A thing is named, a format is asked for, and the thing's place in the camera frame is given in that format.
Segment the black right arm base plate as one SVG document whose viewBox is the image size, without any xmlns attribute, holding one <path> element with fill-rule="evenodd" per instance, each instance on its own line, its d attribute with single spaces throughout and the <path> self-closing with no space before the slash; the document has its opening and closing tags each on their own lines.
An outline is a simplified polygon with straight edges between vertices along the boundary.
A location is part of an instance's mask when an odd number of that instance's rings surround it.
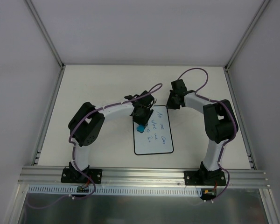
<svg viewBox="0 0 280 224">
<path fill-rule="evenodd" d="M 199 186 L 225 186 L 226 178 L 222 170 L 210 171 L 203 173 L 201 170 L 184 171 L 185 185 L 199 185 Z"/>
</svg>

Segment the left aluminium corner post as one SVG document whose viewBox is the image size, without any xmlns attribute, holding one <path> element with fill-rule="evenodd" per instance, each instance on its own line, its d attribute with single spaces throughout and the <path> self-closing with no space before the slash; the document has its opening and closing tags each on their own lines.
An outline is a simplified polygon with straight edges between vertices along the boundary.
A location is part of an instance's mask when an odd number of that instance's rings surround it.
<svg viewBox="0 0 280 224">
<path fill-rule="evenodd" d="M 51 51 L 55 61 L 57 62 L 58 66 L 62 69 L 64 67 L 64 63 L 57 52 L 57 49 L 55 45 L 52 42 L 52 39 L 50 38 L 50 35 L 33 3 L 32 0 L 24 0 L 25 5 L 27 6 L 29 12 L 31 13 L 32 18 L 34 19 L 38 29 L 40 30 L 40 33 L 42 34 L 49 50 Z"/>
</svg>

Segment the right aluminium corner post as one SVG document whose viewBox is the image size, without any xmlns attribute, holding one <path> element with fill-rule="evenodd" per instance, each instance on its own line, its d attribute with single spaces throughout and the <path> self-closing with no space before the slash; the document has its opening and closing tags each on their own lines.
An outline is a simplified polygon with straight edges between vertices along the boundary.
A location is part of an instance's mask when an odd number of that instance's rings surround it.
<svg viewBox="0 0 280 224">
<path fill-rule="evenodd" d="M 239 53 L 245 46 L 246 42 L 248 41 L 249 37 L 251 36 L 253 30 L 255 29 L 256 25 L 258 24 L 259 20 L 265 13 L 266 9 L 268 8 L 271 0 L 263 0 L 257 9 L 255 15 L 252 17 L 250 23 L 248 24 L 247 28 L 245 29 L 242 37 L 240 38 L 238 44 L 236 45 L 235 50 L 233 51 L 230 59 L 228 60 L 227 64 L 224 66 L 225 71 L 229 71 L 235 60 L 237 59 Z"/>
</svg>

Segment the front aluminium mounting rail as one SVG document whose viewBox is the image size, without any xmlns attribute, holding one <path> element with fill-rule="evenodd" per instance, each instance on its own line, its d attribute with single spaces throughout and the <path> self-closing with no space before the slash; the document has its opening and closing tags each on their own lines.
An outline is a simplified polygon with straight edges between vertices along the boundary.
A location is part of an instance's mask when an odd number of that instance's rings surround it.
<svg viewBox="0 0 280 224">
<path fill-rule="evenodd" d="M 18 178 L 19 184 L 60 184 L 61 166 L 24 166 Z M 184 169 L 169 168 L 102 168 L 101 184 L 105 186 L 133 187 L 184 187 Z M 265 171 L 254 169 L 230 169 L 229 188 L 270 189 Z"/>
</svg>

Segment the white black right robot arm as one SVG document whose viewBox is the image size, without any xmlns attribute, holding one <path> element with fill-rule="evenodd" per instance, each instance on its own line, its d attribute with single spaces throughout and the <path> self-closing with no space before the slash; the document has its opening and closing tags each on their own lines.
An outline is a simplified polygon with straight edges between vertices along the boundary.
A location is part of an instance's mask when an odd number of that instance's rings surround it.
<svg viewBox="0 0 280 224">
<path fill-rule="evenodd" d="M 206 156 L 197 171 L 185 171 L 187 186 L 226 186 L 224 171 L 220 166 L 224 147 L 238 132 L 238 124 L 229 100 L 211 100 L 187 90 L 184 81 L 171 82 L 172 89 L 167 101 L 168 109 L 192 108 L 203 115 L 204 128 L 209 138 Z"/>
</svg>

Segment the table edge rail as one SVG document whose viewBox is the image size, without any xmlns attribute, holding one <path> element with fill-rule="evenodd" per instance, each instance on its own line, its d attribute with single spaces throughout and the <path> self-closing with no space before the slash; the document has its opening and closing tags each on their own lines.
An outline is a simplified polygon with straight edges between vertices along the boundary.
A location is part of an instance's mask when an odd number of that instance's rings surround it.
<svg viewBox="0 0 280 224">
<path fill-rule="evenodd" d="M 224 69 L 224 75 L 225 75 L 225 79 L 226 79 L 226 82 L 227 82 L 227 85 L 228 85 L 228 89 L 229 89 L 229 92 L 230 92 L 230 95 L 231 95 L 231 99 L 232 99 L 232 102 L 233 102 L 233 105 L 234 105 L 234 108 L 235 108 L 235 114 L 236 114 L 236 117 L 237 117 L 238 126 L 239 126 L 239 129 L 240 129 L 241 135 L 242 135 L 242 140 L 243 140 L 245 150 L 246 150 L 246 153 L 247 153 L 247 156 L 248 156 L 250 167 L 254 170 L 257 170 L 257 165 L 255 163 L 253 150 L 251 148 L 251 144 L 250 144 L 250 141 L 249 141 L 249 138 L 248 138 L 248 134 L 247 134 L 247 131 L 246 131 L 246 128 L 245 128 L 244 120 L 243 120 L 243 117 L 242 117 L 242 114 L 241 114 L 241 111 L 240 111 L 240 108 L 239 108 L 239 104 L 238 104 L 238 101 L 237 101 L 237 98 L 236 98 L 236 94 L 235 94 L 234 88 L 233 88 L 232 83 L 231 83 L 231 76 L 230 76 L 228 70 L 225 67 L 223 67 L 223 69 Z"/>
<path fill-rule="evenodd" d="M 32 153 L 31 159 L 30 159 L 29 165 L 31 165 L 31 166 L 35 165 L 35 160 L 37 158 L 37 154 L 38 154 L 39 151 L 42 150 L 42 146 L 43 146 L 44 139 L 45 139 L 45 136 L 46 136 L 46 133 L 47 133 L 47 129 L 49 127 L 49 122 L 50 122 L 50 119 L 51 119 L 51 116 L 52 116 L 54 105 L 56 103 L 56 98 L 57 98 L 57 95 L 58 95 L 58 91 L 60 89 L 60 85 L 61 85 L 61 82 L 62 82 L 62 78 L 63 78 L 63 75 L 64 75 L 65 68 L 66 68 L 66 66 L 64 65 L 60 69 L 59 74 L 57 76 L 56 83 L 55 83 L 54 88 L 53 88 L 53 92 L 50 96 L 50 100 L 49 100 L 49 104 L 48 104 L 48 107 L 47 107 L 46 112 L 45 112 L 44 120 L 42 122 L 41 129 L 40 129 L 39 135 L 37 137 L 37 141 L 35 143 L 35 147 L 33 149 L 33 153 Z"/>
</svg>

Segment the left table edge rail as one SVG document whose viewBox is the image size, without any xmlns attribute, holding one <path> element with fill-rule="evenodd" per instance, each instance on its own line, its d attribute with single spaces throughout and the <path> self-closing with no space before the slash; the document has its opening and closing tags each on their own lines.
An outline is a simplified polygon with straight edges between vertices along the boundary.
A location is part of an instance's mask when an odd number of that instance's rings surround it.
<svg viewBox="0 0 280 224">
<path fill-rule="evenodd" d="M 64 65 L 60 69 L 59 74 L 57 76 L 56 83 L 55 83 L 54 88 L 53 88 L 53 92 L 50 96 L 50 100 L 49 100 L 49 104 L 48 104 L 48 107 L 47 107 L 46 112 L 45 112 L 44 120 L 42 122 L 41 129 L 40 129 L 39 135 L 37 137 L 37 141 L 35 143 L 35 147 L 33 149 L 33 153 L 32 153 L 31 159 L 30 159 L 29 165 L 31 165 L 31 166 L 35 165 L 35 160 L 37 158 L 37 154 L 38 154 L 39 151 L 42 150 L 42 146 L 43 146 L 44 139 L 45 139 L 45 136 L 46 136 L 46 133 L 47 133 L 47 129 L 49 127 L 49 122 L 50 122 L 50 119 L 51 119 L 51 116 L 52 116 L 54 105 L 56 103 L 56 98 L 57 98 L 57 95 L 58 95 L 58 91 L 60 89 L 60 85 L 61 85 L 61 82 L 62 82 L 62 78 L 63 78 L 63 75 L 64 75 L 65 68 L 66 68 L 66 66 Z"/>
</svg>

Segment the small black-framed whiteboard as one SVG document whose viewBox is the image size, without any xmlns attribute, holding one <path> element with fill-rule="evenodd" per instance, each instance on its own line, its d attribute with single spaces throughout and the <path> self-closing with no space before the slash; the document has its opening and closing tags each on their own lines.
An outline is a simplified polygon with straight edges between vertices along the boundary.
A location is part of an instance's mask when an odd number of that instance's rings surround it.
<svg viewBox="0 0 280 224">
<path fill-rule="evenodd" d="M 153 106 L 153 114 L 143 132 L 133 123 L 133 144 L 136 155 L 171 154 L 174 151 L 168 109 Z"/>
</svg>

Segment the blue whiteboard eraser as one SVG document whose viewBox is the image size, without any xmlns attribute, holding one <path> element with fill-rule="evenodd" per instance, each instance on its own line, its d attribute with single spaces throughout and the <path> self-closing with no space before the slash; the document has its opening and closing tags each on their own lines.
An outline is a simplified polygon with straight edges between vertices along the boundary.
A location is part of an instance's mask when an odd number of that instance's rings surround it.
<svg viewBox="0 0 280 224">
<path fill-rule="evenodd" d="M 139 133 L 143 133 L 145 131 L 145 126 L 142 126 L 142 125 L 139 125 L 136 130 L 139 132 Z"/>
</svg>

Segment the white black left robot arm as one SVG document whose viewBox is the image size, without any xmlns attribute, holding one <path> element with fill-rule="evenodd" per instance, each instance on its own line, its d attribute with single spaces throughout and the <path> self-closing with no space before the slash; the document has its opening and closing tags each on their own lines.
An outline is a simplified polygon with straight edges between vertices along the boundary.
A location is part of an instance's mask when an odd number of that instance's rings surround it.
<svg viewBox="0 0 280 224">
<path fill-rule="evenodd" d="M 153 114 L 154 97 L 148 91 L 140 95 L 125 96 L 122 102 L 107 106 L 94 106 L 90 102 L 82 104 L 80 109 L 68 124 L 70 130 L 69 143 L 73 144 L 72 158 L 69 165 L 63 169 L 62 183 L 99 183 L 95 177 L 100 169 L 91 169 L 89 165 L 89 149 L 87 148 L 98 137 L 104 123 L 131 116 L 134 123 L 144 131 Z"/>
</svg>

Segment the aluminium corner post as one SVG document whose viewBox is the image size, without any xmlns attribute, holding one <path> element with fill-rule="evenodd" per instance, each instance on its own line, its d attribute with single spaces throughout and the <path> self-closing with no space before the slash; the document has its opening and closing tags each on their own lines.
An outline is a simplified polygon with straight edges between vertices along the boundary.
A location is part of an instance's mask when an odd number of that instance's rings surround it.
<svg viewBox="0 0 280 224">
<path fill-rule="evenodd" d="M 224 66 L 225 71 L 229 71 L 235 60 L 237 59 L 239 53 L 245 46 L 246 42 L 248 41 L 249 37 L 251 36 L 253 30 L 255 29 L 256 25 L 258 24 L 259 20 L 265 13 L 266 9 L 268 8 L 271 0 L 263 0 L 257 9 L 255 15 L 252 17 L 250 23 L 248 24 L 247 28 L 245 29 L 242 37 L 240 38 L 238 44 L 236 45 L 235 50 L 233 51 L 230 59 L 228 60 L 227 64 Z"/>
<path fill-rule="evenodd" d="M 25 5 L 27 6 L 29 12 L 31 13 L 32 18 L 34 19 L 38 29 L 40 30 L 40 33 L 42 34 L 49 50 L 51 51 L 55 61 L 57 62 L 58 66 L 62 69 L 64 67 L 64 63 L 57 52 L 57 49 L 55 45 L 52 42 L 52 39 L 50 38 L 50 35 L 33 3 L 32 0 L 24 0 Z"/>
</svg>

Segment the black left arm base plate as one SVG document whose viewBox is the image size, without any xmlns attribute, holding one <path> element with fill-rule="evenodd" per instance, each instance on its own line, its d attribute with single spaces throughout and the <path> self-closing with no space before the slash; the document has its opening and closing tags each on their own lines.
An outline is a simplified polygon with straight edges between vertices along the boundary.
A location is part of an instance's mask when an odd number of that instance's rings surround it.
<svg viewBox="0 0 280 224">
<path fill-rule="evenodd" d="M 101 169 L 92 169 L 88 168 L 84 172 L 95 184 L 100 184 L 102 179 L 102 170 Z M 65 167 L 62 171 L 61 175 L 61 183 L 79 183 L 85 184 L 90 183 L 90 180 L 82 175 L 80 172 L 75 170 L 74 168 Z"/>
</svg>

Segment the right table edge rail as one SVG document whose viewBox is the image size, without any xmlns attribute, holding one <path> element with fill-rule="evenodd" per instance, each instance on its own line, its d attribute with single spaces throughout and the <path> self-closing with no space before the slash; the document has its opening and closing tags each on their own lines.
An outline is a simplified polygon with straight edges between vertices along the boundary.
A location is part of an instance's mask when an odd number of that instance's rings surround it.
<svg viewBox="0 0 280 224">
<path fill-rule="evenodd" d="M 244 120 L 243 120 L 243 117 L 242 117 L 242 114 L 241 114 L 241 111 L 240 111 L 240 108 L 239 108 L 239 104 L 238 104 L 238 101 L 237 101 L 237 98 L 236 98 L 236 94 L 235 94 L 234 88 L 233 88 L 232 83 L 231 83 L 231 76 L 230 76 L 228 70 L 225 67 L 223 67 L 223 69 L 224 69 L 224 75 L 225 75 L 225 79 L 226 79 L 226 82 L 227 82 L 227 85 L 228 85 L 228 89 L 229 89 L 229 92 L 230 92 L 230 95 L 231 95 L 231 99 L 232 99 L 232 102 L 233 102 L 233 105 L 234 105 L 234 108 L 235 108 L 235 114 L 236 114 L 236 117 L 237 117 L 238 126 L 239 126 L 239 129 L 240 129 L 241 135 L 242 135 L 242 140 L 243 140 L 245 150 L 246 150 L 246 153 L 247 153 L 247 156 L 248 156 L 250 167 L 254 170 L 257 170 L 257 165 L 255 163 L 253 150 L 251 148 L 251 144 L 250 144 L 250 141 L 249 141 L 249 138 L 248 138 L 248 134 L 247 134 L 247 131 L 246 131 L 246 128 L 245 128 Z"/>
</svg>

